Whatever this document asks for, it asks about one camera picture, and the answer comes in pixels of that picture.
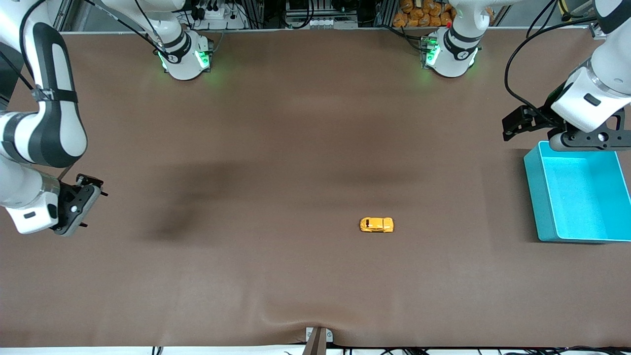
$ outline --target blue plastic bin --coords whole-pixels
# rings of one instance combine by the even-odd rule
[[[525,157],[542,241],[631,241],[631,198],[616,152],[556,152],[541,141]]]

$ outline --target yellow toy car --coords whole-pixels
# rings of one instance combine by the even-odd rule
[[[362,232],[390,233],[394,231],[394,221],[390,217],[366,217],[359,222]]]

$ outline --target metal bracket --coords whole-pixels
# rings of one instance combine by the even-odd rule
[[[563,128],[555,128],[548,132],[548,139],[551,140],[557,134],[561,134],[561,144],[565,148],[576,150],[629,150],[631,149],[631,131],[625,127],[625,110],[618,110],[612,115],[616,119],[614,129],[607,127],[607,122],[590,133],[585,133],[580,129],[565,123]]]
[[[592,23],[589,25],[589,31],[592,33],[592,38],[594,40],[605,40],[607,39],[607,34],[603,32],[598,23]]]
[[[307,345],[302,355],[326,355],[326,343],[329,334],[332,342],[332,331],[322,327],[307,328]]]
[[[313,333],[313,327],[307,327],[307,336],[305,337],[305,341],[308,342],[309,338],[311,338],[311,334]],[[333,332],[329,329],[324,328],[326,334],[326,342],[333,342]]]

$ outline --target table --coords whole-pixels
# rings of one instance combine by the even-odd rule
[[[539,242],[522,158],[545,132],[502,141],[523,38],[489,31],[447,79],[387,31],[230,33],[182,82],[135,36],[67,35],[90,139],[68,177],[110,196],[71,238],[0,214],[0,346],[279,344],[312,325],[345,346],[631,346],[631,244]],[[512,85],[541,104],[599,44],[541,36]],[[35,108],[22,86],[11,108]],[[366,216],[395,232],[359,232]]]

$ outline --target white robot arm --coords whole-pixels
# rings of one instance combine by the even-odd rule
[[[439,28],[429,35],[436,38],[425,65],[448,78],[464,74],[478,52],[478,43],[487,31],[490,16],[487,7],[505,6],[521,0],[450,0],[457,16],[450,28]]]
[[[184,31],[172,13],[184,0],[103,0],[143,27],[162,65],[178,80],[195,78],[210,66],[209,41]],[[50,25],[45,0],[3,1],[0,41],[23,54],[36,87],[38,112],[0,111],[0,206],[17,230],[28,234],[51,228],[72,235],[102,192],[103,181],[79,174],[68,185],[32,164],[69,167],[86,150],[66,44]]]
[[[0,27],[0,40],[30,64],[39,106],[37,112],[0,111],[0,205],[21,233],[54,227],[58,234],[72,234],[102,182],[86,177],[84,184],[70,186],[30,166],[68,167],[87,147],[66,45],[41,0],[3,2]],[[82,188],[79,202],[76,192]]]
[[[212,42],[184,30],[173,11],[185,0],[102,0],[142,27],[157,48],[166,71],[178,80],[190,80],[210,68]]]
[[[555,150],[628,150],[624,107],[631,103],[631,0],[595,0],[605,42],[536,112],[523,105],[502,120],[504,140],[541,128]],[[606,121],[617,119],[615,128]]]

